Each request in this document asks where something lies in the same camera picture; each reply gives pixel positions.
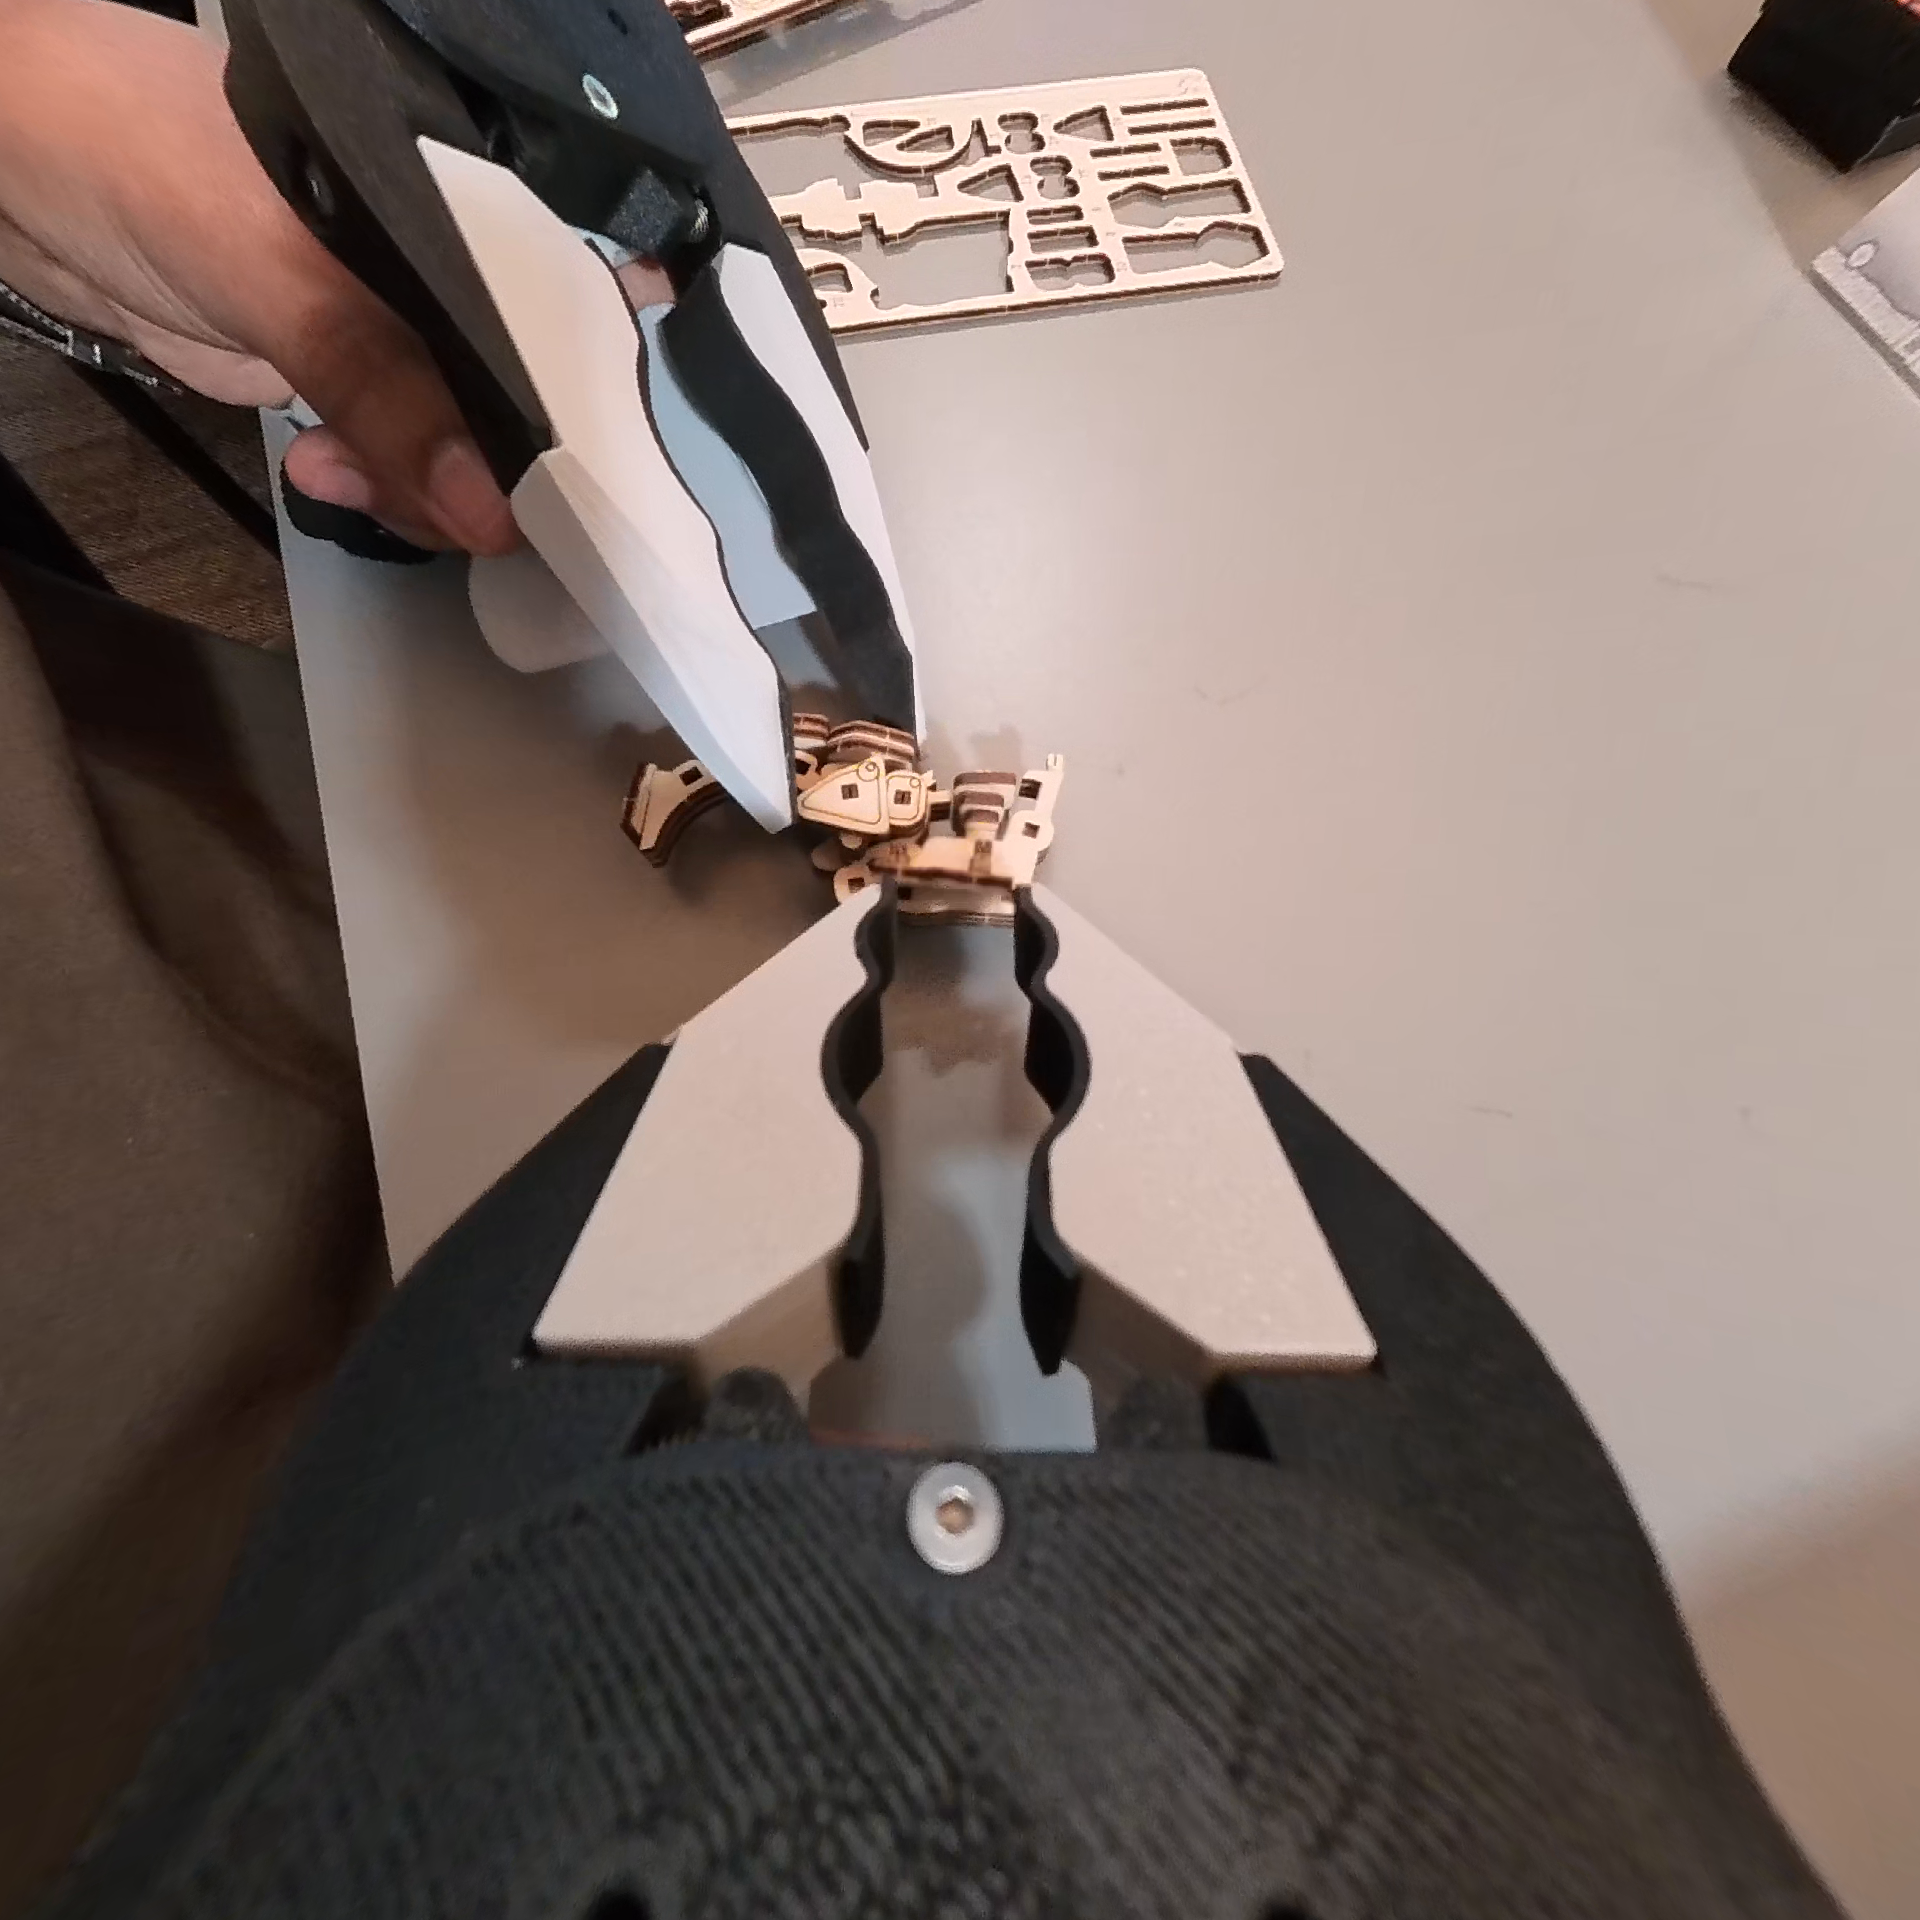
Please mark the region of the grey desk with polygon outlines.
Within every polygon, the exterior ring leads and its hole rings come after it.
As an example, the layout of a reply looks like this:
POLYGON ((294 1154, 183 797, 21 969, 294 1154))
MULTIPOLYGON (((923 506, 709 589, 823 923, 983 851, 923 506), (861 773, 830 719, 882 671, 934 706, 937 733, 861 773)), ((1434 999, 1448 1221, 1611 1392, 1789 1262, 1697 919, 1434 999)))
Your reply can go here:
POLYGON ((1283 277, 842 345, 941 763, 1499 1283, 1916 1916, 1916 399, 1755 4, 866 4, 735 111, 1212 81, 1283 277))

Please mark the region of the person's left hand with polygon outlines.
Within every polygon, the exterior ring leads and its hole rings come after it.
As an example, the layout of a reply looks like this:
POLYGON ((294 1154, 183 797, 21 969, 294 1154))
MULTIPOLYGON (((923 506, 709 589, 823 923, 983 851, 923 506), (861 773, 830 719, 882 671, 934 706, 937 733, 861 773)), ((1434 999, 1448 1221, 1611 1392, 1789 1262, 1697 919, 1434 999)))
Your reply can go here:
POLYGON ((516 516, 417 335, 256 164, 197 30, 119 4, 2 7, 4 285, 189 392, 303 401, 283 470, 417 547, 505 556, 516 516))

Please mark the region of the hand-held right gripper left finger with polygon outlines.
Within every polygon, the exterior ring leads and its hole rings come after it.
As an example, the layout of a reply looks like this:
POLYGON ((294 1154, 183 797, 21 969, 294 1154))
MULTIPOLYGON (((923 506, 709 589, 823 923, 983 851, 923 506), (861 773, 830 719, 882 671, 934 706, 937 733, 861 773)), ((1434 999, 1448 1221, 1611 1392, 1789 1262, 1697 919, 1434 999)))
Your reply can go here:
POLYGON ((876 1134, 898 900, 870 887, 667 1041, 533 1324, 533 1357, 663 1368, 720 1430, 801 1437, 873 1340, 876 1134))

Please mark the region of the black box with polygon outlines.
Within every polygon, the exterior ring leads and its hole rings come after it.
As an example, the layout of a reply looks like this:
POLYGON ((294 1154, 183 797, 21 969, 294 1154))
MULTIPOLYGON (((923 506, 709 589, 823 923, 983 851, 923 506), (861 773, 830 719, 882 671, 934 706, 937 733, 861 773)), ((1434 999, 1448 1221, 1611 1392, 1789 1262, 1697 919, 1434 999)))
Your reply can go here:
POLYGON ((1726 75, 1852 172, 1917 143, 1917 4, 1763 3, 1726 75))

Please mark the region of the wooden puzzle model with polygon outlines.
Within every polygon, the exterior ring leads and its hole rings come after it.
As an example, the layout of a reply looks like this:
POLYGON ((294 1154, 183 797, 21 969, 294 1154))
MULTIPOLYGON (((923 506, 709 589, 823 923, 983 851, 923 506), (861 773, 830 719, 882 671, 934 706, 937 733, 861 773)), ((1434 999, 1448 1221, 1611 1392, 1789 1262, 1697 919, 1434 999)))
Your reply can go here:
POLYGON ((1012 928, 1052 846, 1066 759, 940 780, 908 733, 803 712, 792 725, 793 819, 845 905, 894 884, 910 924, 1012 928))

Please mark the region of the laser-cut wooden puzzle sheet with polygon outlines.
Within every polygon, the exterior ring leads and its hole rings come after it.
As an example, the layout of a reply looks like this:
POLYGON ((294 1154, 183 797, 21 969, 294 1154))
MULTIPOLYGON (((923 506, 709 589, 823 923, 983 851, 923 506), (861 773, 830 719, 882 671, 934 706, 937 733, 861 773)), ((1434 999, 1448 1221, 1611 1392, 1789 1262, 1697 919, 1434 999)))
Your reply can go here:
POLYGON ((665 3, 663 4, 686 37, 688 51, 701 59, 716 59, 770 35, 781 35, 801 23, 846 9, 835 0, 792 3, 665 3))
POLYGON ((730 130, 840 338, 1283 272, 1194 68, 781 109, 730 130))

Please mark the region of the white printed card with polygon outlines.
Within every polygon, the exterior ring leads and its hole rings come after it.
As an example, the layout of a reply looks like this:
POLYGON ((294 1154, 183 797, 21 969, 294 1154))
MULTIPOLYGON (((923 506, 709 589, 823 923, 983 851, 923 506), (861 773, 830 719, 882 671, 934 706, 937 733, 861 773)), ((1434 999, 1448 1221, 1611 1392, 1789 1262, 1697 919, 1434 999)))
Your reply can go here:
POLYGON ((1810 275, 1917 390, 1917 172, 1812 258, 1810 275))

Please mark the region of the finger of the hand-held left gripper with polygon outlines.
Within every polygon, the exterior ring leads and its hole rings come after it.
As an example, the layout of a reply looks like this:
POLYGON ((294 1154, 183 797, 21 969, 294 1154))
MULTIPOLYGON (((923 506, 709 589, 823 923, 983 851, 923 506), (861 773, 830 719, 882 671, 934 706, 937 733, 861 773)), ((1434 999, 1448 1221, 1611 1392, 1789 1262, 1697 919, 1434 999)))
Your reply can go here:
POLYGON ((694 759, 784 830, 793 753, 761 631, 799 616, 799 576, 663 356, 665 304, 637 306, 621 278, 637 256, 505 167, 417 149, 554 434, 513 489, 520 532, 694 759))
POLYGON ((656 325, 665 370, 724 456, 724 554, 787 576, 856 712, 924 735, 910 620, 876 475, 826 356, 773 262, 720 246, 656 325))

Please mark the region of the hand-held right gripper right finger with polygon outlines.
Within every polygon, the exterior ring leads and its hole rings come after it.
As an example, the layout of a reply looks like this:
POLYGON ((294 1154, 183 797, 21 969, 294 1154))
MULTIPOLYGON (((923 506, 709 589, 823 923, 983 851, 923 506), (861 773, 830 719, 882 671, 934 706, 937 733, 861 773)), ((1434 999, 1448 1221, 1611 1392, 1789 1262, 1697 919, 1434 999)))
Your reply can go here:
POLYGON ((1355 1377, 1378 1340, 1232 1037, 1042 884, 1020 892, 1023 1337, 1089 1384, 1095 1437, 1173 1383, 1355 1377))

